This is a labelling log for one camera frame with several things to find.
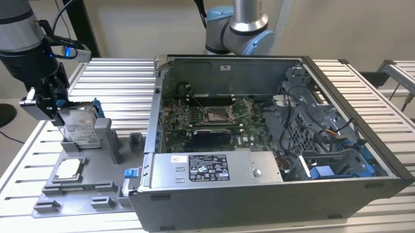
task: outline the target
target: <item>black stand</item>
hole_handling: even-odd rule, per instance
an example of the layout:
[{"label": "black stand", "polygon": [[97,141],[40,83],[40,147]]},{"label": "black stand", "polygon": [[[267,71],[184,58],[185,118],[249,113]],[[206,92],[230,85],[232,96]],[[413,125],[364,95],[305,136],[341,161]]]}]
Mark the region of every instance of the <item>black stand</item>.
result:
[{"label": "black stand", "polygon": [[10,123],[16,115],[16,108],[6,103],[0,103],[0,128]]}]

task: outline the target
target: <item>yellow wire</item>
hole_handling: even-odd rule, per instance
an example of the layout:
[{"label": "yellow wire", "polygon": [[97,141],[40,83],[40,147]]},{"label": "yellow wire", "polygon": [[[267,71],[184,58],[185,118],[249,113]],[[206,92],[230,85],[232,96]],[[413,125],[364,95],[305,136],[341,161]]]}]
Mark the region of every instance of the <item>yellow wire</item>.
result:
[{"label": "yellow wire", "polygon": [[337,135],[333,131],[331,130],[325,130],[327,132],[332,133],[333,135]]}]

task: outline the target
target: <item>motherboard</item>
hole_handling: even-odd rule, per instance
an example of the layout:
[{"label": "motherboard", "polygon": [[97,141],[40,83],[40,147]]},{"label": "motherboard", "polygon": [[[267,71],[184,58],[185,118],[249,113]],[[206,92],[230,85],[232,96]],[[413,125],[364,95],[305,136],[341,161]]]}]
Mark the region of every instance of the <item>motherboard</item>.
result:
[{"label": "motherboard", "polygon": [[272,151],[267,105],[249,97],[164,99],[166,152]]}]

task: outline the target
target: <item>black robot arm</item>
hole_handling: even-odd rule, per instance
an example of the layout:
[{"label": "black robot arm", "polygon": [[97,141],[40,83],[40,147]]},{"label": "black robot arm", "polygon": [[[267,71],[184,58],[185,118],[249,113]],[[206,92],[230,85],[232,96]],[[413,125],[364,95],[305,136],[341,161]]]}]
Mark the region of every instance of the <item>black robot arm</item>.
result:
[{"label": "black robot arm", "polygon": [[54,54],[53,46],[81,49],[77,41],[53,35],[49,23],[36,20],[25,0],[0,2],[0,60],[10,75],[24,83],[28,95],[21,107],[37,120],[52,120],[64,125],[57,104],[68,102],[68,78],[56,58],[73,59]]}]

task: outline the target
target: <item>robotic arm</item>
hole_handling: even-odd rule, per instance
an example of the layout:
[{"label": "robotic arm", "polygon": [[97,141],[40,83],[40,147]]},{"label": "robotic arm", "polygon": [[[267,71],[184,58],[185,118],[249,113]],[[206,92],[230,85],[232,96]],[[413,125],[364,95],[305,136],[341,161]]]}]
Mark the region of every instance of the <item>robotic arm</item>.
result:
[{"label": "robotic arm", "polygon": [[76,41],[53,35],[48,22],[36,20],[25,0],[1,0],[0,60],[28,91],[20,105],[37,120],[52,120],[54,126],[62,126],[56,103],[69,102],[69,83],[56,58],[74,56],[54,54],[52,46],[82,48]]},{"label": "robotic arm", "polygon": [[261,0],[233,0],[206,12],[206,54],[264,55],[275,41]]}]

